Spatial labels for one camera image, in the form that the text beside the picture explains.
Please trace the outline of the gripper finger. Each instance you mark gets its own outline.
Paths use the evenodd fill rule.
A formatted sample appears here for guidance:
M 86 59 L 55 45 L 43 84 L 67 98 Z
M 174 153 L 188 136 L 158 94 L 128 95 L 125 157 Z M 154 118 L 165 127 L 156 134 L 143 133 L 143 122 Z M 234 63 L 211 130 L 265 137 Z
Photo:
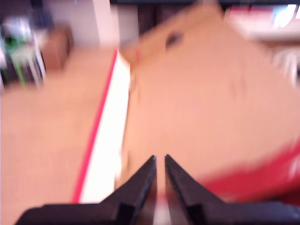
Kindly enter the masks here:
M 223 204 L 169 154 L 165 156 L 165 190 L 172 225 L 210 225 L 205 206 Z
M 152 155 L 100 203 L 102 225 L 152 225 L 157 199 L 157 159 Z

